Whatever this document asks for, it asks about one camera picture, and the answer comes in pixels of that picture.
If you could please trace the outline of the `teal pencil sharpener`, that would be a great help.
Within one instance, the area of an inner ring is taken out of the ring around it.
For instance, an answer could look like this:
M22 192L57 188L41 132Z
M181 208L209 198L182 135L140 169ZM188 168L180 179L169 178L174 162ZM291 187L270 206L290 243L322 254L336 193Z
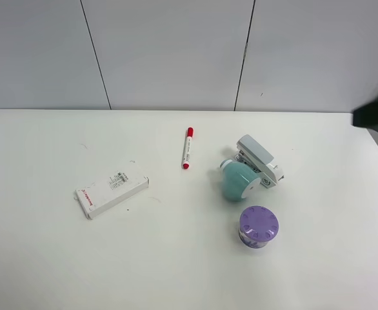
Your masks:
M244 163L227 159L220 164L220 169L223 196L231 202L246 199L261 184L261 177Z

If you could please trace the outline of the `white grey stapler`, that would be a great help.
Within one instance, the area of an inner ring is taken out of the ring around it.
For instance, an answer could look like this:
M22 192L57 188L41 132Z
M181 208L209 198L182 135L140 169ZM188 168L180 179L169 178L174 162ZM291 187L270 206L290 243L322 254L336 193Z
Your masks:
M284 178L284 172L275 158L250 135L244 135L237 142L235 159L249 166L261 179L267 189L275 187Z

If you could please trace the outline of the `purple lidded round jar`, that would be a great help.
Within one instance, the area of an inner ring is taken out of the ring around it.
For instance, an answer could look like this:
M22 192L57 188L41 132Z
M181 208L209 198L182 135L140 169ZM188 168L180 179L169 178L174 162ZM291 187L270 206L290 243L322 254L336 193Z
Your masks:
M247 207L240 215L238 235L248 247L262 248L273 240L278 232L278 219L266 207Z

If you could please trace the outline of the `red white marker pen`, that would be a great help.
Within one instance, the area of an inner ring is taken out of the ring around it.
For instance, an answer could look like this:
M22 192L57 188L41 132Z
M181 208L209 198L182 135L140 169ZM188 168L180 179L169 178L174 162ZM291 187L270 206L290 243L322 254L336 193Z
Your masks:
M190 153L192 149L192 139L193 139L194 129L188 127L186 130L186 137L184 141L184 151L182 158L182 168L187 170L190 167Z

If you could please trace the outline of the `white cardboard box red text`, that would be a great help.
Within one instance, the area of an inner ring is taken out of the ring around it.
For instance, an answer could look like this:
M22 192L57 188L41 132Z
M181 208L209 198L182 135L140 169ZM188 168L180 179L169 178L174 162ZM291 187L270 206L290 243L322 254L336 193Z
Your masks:
M129 161L101 180L75 190L89 220L147 189L150 179L135 161Z

